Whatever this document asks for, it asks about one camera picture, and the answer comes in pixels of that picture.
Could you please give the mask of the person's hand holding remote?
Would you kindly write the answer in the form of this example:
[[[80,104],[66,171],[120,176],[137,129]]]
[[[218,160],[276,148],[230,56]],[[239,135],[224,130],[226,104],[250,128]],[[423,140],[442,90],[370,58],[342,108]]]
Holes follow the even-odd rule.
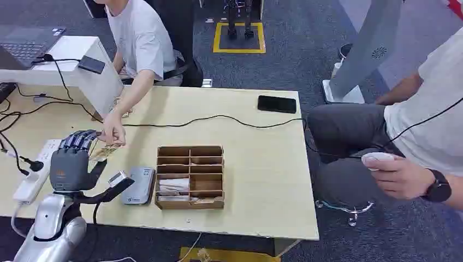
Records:
[[[406,158],[387,153],[368,153],[361,158],[379,188],[397,199],[411,200],[425,195],[435,182],[433,173]]]

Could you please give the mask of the person's hand holding card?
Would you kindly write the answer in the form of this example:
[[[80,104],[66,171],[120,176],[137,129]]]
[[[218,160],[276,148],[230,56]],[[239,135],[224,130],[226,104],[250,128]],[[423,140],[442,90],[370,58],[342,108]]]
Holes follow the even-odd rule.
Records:
[[[125,145],[126,131],[122,125],[122,115],[119,112],[109,113],[103,121],[103,129],[97,137],[107,145]]]

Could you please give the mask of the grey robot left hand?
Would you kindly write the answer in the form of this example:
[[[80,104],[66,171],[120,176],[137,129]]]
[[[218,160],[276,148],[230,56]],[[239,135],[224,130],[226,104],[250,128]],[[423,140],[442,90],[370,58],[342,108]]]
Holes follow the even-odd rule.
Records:
[[[52,154],[50,182],[56,192],[78,192],[95,187],[107,161],[100,161],[88,170],[89,150],[99,132],[93,129],[78,130],[63,139]]]

